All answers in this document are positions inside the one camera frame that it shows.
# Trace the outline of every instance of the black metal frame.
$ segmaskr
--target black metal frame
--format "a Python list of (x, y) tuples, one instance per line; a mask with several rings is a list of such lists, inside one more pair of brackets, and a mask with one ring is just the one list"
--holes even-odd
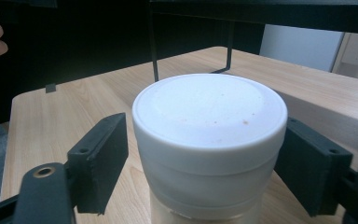
[[(148, 30), (149, 30), (149, 40), (150, 40), (150, 50), (153, 64), (153, 74), (154, 79), (157, 82), (159, 80), (158, 76), (158, 57), (157, 57), (157, 47), (156, 47), (156, 39), (154, 35), (154, 25), (153, 25), (153, 11), (150, 10), (150, 5), (147, 7), (147, 17), (148, 17)], [(226, 67), (216, 70), (212, 73), (219, 74), (226, 72), (231, 67), (231, 55), (232, 55), (232, 45), (234, 41), (234, 27), (235, 21), (228, 22), (228, 39), (227, 39), (227, 59), (226, 59)]]
[(147, 4), (155, 81), (158, 81), (155, 13), (229, 21), (227, 65), (213, 73), (230, 68), (235, 21), (358, 33), (358, 0), (151, 0)]

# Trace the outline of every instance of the wooden table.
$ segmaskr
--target wooden table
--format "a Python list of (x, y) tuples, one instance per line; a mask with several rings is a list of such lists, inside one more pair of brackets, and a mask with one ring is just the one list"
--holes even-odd
[[(204, 49), (159, 61), (160, 78), (209, 73), (224, 67), (225, 48)], [(233, 51), (228, 74), (248, 77), (281, 94), (289, 115), (354, 154), (358, 168), (358, 79)], [(104, 216), (76, 215), (78, 223), (150, 223), (149, 187), (132, 128), (131, 105), (154, 82), (151, 63), (26, 92), (13, 99), (1, 200), (19, 192), (21, 178), (66, 152), (100, 119), (127, 114), (130, 156)], [(274, 174), (264, 196), (260, 223), (340, 223), (336, 216), (309, 217)]]

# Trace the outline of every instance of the cylindrical container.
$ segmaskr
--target cylindrical container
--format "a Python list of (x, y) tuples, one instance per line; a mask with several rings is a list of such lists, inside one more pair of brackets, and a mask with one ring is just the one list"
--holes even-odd
[(152, 223), (256, 223), (287, 109), (243, 77), (191, 74), (144, 89), (132, 107)]

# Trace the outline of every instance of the dark background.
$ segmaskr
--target dark background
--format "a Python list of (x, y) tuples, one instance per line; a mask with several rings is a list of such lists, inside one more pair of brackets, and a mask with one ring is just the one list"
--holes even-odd
[[(0, 57), (0, 123), (20, 93), (151, 62), (146, 13), (145, 0), (0, 7), (9, 47)], [(155, 15), (154, 26), (159, 59), (227, 45), (226, 21)], [(263, 33), (264, 25), (237, 22), (233, 48), (258, 54)]]

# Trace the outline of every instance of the white plastic lid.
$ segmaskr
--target white plastic lid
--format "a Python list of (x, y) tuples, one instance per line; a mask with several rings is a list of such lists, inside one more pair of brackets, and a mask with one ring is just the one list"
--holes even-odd
[(144, 89), (132, 115), (149, 159), (191, 174), (229, 175), (278, 153), (287, 109), (275, 91), (250, 79), (192, 74)]

